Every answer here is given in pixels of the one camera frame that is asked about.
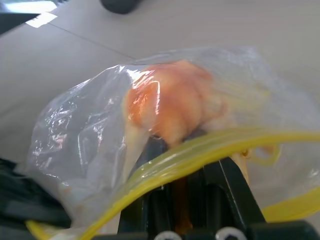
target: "floor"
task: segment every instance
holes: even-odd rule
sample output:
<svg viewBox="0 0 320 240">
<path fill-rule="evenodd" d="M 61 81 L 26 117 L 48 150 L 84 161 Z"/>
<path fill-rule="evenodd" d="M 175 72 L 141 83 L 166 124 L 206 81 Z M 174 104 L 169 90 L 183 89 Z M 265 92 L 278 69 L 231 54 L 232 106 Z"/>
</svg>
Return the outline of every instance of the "floor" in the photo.
<svg viewBox="0 0 320 240">
<path fill-rule="evenodd" d="M 131 14 L 70 0 L 39 28 L 0 37 L 0 156 L 23 161 L 39 112 L 104 69 L 195 46 L 254 46 L 320 102 L 320 1 L 145 0 Z"/>
</svg>

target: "plastic wrap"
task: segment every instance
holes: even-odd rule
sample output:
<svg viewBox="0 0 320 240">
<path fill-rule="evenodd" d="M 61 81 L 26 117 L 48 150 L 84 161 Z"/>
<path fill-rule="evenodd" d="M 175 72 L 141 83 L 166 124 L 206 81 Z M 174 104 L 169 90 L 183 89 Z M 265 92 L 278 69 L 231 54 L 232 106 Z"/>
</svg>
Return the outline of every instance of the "plastic wrap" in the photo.
<svg viewBox="0 0 320 240">
<path fill-rule="evenodd" d="M 72 233 L 91 226 L 82 239 L 116 232 L 117 218 L 100 227 L 134 199 L 226 156 L 265 216 L 279 220 L 272 207 L 319 195 L 320 152 L 308 143 L 320 141 L 319 119 L 308 94 L 254 49 L 175 50 L 108 68 L 54 99 L 18 170 L 62 203 Z M 199 129 L 207 134 L 183 143 Z M 162 138 L 168 152 L 144 159 L 149 138 Z M 313 209 L 296 217 L 319 210 L 314 195 L 307 200 Z"/>
</svg>

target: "white surface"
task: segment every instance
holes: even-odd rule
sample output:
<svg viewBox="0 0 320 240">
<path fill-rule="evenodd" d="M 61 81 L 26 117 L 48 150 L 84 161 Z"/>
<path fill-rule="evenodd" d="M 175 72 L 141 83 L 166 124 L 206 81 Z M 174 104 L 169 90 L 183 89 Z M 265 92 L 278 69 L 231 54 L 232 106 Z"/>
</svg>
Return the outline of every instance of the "white surface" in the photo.
<svg viewBox="0 0 320 240">
<path fill-rule="evenodd" d="M 0 37 L 3 158 L 23 161 L 37 115 L 56 95 L 169 49 L 256 46 L 280 77 L 320 101 L 318 0 L 144 0 L 129 15 L 107 12 L 98 0 L 70 0 L 52 13 L 58 17 L 46 25 Z"/>
</svg>

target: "clear plastic bag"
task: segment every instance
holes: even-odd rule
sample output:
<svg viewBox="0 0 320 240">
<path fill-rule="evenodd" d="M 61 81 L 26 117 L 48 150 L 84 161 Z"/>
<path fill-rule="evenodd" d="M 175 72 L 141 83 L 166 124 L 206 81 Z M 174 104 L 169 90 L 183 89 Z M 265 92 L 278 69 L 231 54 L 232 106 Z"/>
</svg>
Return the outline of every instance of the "clear plastic bag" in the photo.
<svg viewBox="0 0 320 240">
<path fill-rule="evenodd" d="M 63 204 L 67 234 L 91 226 L 81 239 L 117 232 L 119 217 L 101 227 L 134 199 L 226 156 L 279 220 L 273 206 L 320 193 L 318 143 L 301 143 L 320 141 L 319 118 L 312 99 L 252 48 L 175 50 L 108 68 L 54 99 L 18 171 Z M 183 143 L 196 129 L 207 135 Z M 140 155 L 152 137 L 169 151 L 150 162 Z M 309 215 L 320 207 L 312 206 Z"/>
</svg>

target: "plastic bag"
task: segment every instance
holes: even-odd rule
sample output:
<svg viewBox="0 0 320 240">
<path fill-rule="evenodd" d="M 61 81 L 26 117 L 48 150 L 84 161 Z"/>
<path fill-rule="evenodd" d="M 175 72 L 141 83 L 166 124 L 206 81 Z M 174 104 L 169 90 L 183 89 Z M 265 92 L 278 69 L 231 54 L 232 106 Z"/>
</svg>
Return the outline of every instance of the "plastic bag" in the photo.
<svg viewBox="0 0 320 240">
<path fill-rule="evenodd" d="M 267 220 L 303 218 L 320 209 L 318 143 L 303 143 L 320 141 L 319 118 L 312 99 L 251 48 L 170 51 L 108 68 L 54 99 L 18 171 L 63 204 L 73 220 L 64 234 L 81 239 L 117 232 L 117 214 L 136 198 L 226 156 Z M 207 134 L 183 143 L 195 129 Z M 152 137 L 169 150 L 141 160 Z M 40 239 L 56 233 L 41 226 L 29 223 Z"/>
</svg>

